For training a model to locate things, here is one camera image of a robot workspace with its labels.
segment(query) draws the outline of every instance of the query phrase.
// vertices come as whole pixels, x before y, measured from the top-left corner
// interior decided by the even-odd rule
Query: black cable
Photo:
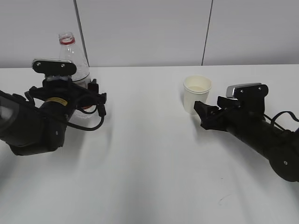
[[[264,114],[264,117],[265,117],[266,119],[268,119],[269,121],[272,122],[272,118],[270,118],[268,115]],[[279,127],[281,130],[285,131],[285,129],[284,129],[282,126],[280,126],[278,123],[274,122],[274,124],[275,124],[277,127]]]
[[[69,127],[73,127],[73,128],[76,128],[76,129],[79,129],[79,130],[82,130],[82,131],[95,131],[95,130],[97,130],[104,123],[104,116],[106,115],[105,106],[102,105],[102,104],[97,105],[96,108],[99,111],[99,116],[101,117],[101,121],[95,127],[84,127],[84,126],[80,126],[80,125],[76,125],[76,124],[70,123],[70,122],[65,121],[65,120],[58,119],[54,115],[49,114],[49,113],[41,110],[40,108],[38,108],[38,107],[30,104],[28,101],[20,100],[20,99],[18,99],[16,97],[13,97],[12,95],[9,95],[7,93],[2,92],[2,91],[0,91],[0,96],[1,95],[4,98],[8,99],[8,100],[11,100],[11,101],[13,101],[13,102],[15,102],[17,104],[20,104],[20,105],[22,105],[22,106],[24,106],[24,107],[26,107],[28,109],[31,109],[31,110],[35,111],[35,112],[41,113],[42,115],[44,115],[47,118],[53,119],[53,120],[58,121],[60,123],[66,124]],[[75,102],[78,102],[78,101],[80,101],[81,99],[83,99],[85,97],[92,97],[96,101],[96,97],[94,95],[85,94],[85,95],[79,97]]]
[[[272,118],[272,121],[271,121],[271,127],[272,127],[272,128],[274,127],[274,124],[275,124],[276,119],[277,119],[280,115],[282,115],[282,114],[284,114],[284,113],[288,113],[288,114],[293,118],[294,121],[299,122],[299,119],[296,118],[296,116],[295,116],[295,114],[294,114],[293,112],[291,112],[291,111],[282,111],[282,112],[279,112],[278,114],[276,114],[276,115]]]

